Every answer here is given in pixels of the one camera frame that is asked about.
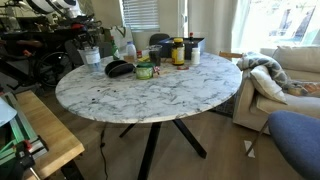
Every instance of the sofa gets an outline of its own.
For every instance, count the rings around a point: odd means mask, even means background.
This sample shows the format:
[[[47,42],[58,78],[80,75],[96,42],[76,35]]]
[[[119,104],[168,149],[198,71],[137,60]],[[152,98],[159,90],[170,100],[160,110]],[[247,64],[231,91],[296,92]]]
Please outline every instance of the sofa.
[[[320,47],[279,46],[270,58],[281,65],[290,81],[320,82]],[[242,83],[236,95],[233,123],[259,131],[268,115],[276,110],[294,111],[320,118],[320,97],[292,95],[284,91],[283,87],[279,93],[284,97],[284,103],[258,92],[253,83],[252,68],[243,70]]]

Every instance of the floor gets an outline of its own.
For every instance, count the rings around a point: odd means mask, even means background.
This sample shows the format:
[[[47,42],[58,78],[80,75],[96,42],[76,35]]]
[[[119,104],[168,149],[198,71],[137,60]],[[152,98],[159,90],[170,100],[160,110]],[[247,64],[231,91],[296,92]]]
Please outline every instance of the floor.
[[[125,137],[119,138],[127,125],[100,123],[73,115],[59,105],[54,91],[40,99],[80,141],[85,141],[86,152],[75,160],[85,179],[106,179],[99,149],[103,129],[108,179],[137,179],[150,124],[137,125]],[[244,140],[253,140],[255,131],[233,124],[230,118],[213,112],[200,113],[183,121],[206,149],[207,158],[197,155],[172,122],[162,123],[149,180],[303,179],[286,163],[268,135],[263,135],[255,148],[256,158],[249,158],[244,155]],[[63,177],[57,172],[50,179]]]

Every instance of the blanket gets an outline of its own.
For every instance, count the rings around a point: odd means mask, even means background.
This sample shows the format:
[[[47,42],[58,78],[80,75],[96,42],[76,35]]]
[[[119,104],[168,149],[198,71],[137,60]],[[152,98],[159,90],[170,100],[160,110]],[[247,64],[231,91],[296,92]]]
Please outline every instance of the blanket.
[[[264,65],[267,67],[271,78],[281,87],[285,88],[288,85],[288,76],[280,66],[280,64],[273,58],[256,53],[247,52],[243,55],[237,63],[240,70],[253,69],[256,66]]]
[[[320,97],[320,82],[301,82],[291,80],[281,65],[273,58],[256,53],[248,52],[238,61],[240,70],[253,69],[256,66],[267,67],[271,78],[288,94],[294,96]]]

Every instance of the white marble table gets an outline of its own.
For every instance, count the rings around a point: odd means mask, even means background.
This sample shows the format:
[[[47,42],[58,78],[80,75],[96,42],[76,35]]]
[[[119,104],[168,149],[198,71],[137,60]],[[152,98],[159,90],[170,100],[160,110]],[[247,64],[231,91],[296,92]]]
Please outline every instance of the white marble table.
[[[111,60],[103,59],[105,66]],[[241,72],[229,60],[204,53],[200,64],[177,70],[161,64],[160,76],[138,80],[130,73],[109,78],[82,66],[67,74],[56,87],[60,104],[81,117],[111,123],[152,123],[138,179],[147,179],[161,122],[173,121],[202,158],[206,151],[181,118],[209,110],[236,93]]]

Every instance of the white container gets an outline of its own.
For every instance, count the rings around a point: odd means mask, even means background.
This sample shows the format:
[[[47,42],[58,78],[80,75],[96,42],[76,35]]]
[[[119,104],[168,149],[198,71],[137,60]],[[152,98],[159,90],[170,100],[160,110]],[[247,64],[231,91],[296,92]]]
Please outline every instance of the white container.
[[[0,97],[0,127],[11,119],[17,114],[17,111],[9,106],[1,97]]]
[[[132,41],[127,42],[126,52],[128,56],[133,57],[134,61],[137,60],[137,50]]]
[[[193,65],[200,64],[200,50],[199,50],[199,48],[192,48],[191,64],[193,64]]]
[[[91,72],[101,71],[99,47],[85,47],[84,50],[78,51],[80,53],[83,63]]]

